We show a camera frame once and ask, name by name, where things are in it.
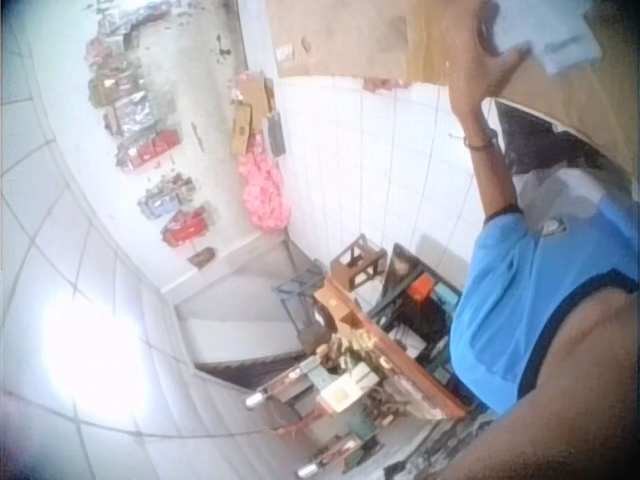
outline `pink plastic bag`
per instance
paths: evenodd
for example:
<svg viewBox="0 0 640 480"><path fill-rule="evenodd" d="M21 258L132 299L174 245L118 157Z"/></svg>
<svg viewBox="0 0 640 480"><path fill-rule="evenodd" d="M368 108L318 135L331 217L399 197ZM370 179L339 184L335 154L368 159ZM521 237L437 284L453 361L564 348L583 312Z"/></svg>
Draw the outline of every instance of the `pink plastic bag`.
<svg viewBox="0 0 640 480"><path fill-rule="evenodd" d="M262 134L249 138L247 153L238 160L238 171L247 181L242 197L251 221L266 232L285 229L291 207L282 194L282 176L265 151Z"/></svg>

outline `red box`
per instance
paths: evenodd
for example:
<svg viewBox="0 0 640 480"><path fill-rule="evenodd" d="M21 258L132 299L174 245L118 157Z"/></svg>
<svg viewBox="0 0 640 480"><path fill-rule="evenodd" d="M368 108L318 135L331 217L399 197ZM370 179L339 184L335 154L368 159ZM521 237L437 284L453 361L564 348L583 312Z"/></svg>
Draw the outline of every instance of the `red box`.
<svg viewBox="0 0 640 480"><path fill-rule="evenodd" d="M436 282L433 278L423 273L415 282L409 285L407 293L418 305L422 305L435 284Z"/></svg>

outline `wristband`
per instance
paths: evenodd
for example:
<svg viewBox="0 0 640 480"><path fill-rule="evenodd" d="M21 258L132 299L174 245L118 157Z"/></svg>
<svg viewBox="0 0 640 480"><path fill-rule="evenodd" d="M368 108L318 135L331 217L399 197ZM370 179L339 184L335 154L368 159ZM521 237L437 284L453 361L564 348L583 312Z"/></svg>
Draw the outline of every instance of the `wristband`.
<svg viewBox="0 0 640 480"><path fill-rule="evenodd" d="M464 137L464 146L472 152L486 152L487 150L491 150L492 148L498 148L498 132L496 132L493 128L490 128L488 133L490 139L484 145L470 145L467 137Z"/></svg>

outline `hand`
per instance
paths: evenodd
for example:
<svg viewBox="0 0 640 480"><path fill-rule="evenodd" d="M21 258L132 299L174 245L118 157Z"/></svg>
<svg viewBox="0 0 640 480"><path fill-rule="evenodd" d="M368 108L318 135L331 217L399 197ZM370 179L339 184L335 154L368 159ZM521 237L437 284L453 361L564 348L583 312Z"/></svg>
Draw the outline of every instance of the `hand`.
<svg viewBox="0 0 640 480"><path fill-rule="evenodd" d="M460 121L480 111L485 98L499 94L529 53L528 47L514 47L499 57L484 51L479 32L488 3L489 0L455 0L444 19L444 37L449 47L449 98Z"/></svg>

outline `white paper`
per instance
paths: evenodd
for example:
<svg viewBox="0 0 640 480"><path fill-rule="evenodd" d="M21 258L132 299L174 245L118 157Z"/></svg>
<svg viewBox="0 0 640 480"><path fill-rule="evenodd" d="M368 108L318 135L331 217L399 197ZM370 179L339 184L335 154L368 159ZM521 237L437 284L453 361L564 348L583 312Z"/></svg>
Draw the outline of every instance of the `white paper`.
<svg viewBox="0 0 640 480"><path fill-rule="evenodd" d="M592 0L497 0L493 30L498 52L528 42L549 75L597 61L598 42L584 20Z"/></svg>

